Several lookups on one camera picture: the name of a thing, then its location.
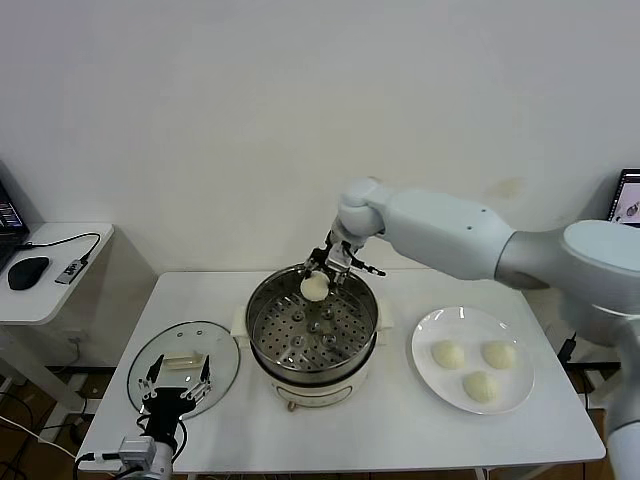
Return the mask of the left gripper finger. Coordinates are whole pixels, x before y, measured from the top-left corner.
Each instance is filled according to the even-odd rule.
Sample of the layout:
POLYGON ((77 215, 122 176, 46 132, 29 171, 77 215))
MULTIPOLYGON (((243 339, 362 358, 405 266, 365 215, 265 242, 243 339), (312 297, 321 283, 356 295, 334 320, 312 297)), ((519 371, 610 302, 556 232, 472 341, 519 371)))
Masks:
POLYGON ((187 390, 182 397, 187 400, 202 401, 211 389, 210 356, 207 355, 202 365, 198 382, 192 388, 187 390))
POLYGON ((149 400, 157 396, 156 382, 164 362, 164 354, 161 354, 147 370, 146 376, 138 380, 138 386, 142 400, 149 400))

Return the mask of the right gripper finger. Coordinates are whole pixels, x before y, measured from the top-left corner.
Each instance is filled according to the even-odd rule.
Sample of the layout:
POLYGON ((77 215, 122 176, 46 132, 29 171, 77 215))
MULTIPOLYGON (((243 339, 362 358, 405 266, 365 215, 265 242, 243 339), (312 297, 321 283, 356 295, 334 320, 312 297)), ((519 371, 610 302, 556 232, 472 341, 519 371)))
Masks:
POLYGON ((377 267, 374 267, 372 265, 366 264, 364 261, 356 258, 355 256, 351 256, 350 259, 351 259, 350 265, 352 268, 356 268, 358 270, 367 272, 368 274, 379 276, 379 277, 384 277, 387 275, 385 271, 380 270, 377 267))
POLYGON ((326 250, 316 247, 303 263, 304 276, 310 276, 312 272, 321 270, 325 265, 326 250))

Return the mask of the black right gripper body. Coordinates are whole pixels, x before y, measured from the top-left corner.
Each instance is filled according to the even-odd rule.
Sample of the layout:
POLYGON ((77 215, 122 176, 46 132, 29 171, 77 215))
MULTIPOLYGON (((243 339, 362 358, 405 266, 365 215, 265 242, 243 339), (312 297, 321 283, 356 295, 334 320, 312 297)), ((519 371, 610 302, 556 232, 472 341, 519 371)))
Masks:
POLYGON ((343 281, 349 274, 355 253, 362 248, 362 238, 342 228, 332 228, 326 236, 325 247, 316 256, 318 269, 330 281, 343 281))

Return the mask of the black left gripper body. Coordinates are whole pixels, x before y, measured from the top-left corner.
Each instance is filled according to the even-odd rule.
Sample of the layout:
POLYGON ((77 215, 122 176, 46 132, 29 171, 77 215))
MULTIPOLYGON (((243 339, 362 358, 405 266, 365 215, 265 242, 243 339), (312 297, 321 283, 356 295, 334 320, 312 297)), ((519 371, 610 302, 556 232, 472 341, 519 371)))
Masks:
POLYGON ((160 387, 143 396, 148 416, 143 429, 155 442, 176 445, 175 434, 180 417, 193 410, 193 397, 184 387, 160 387))

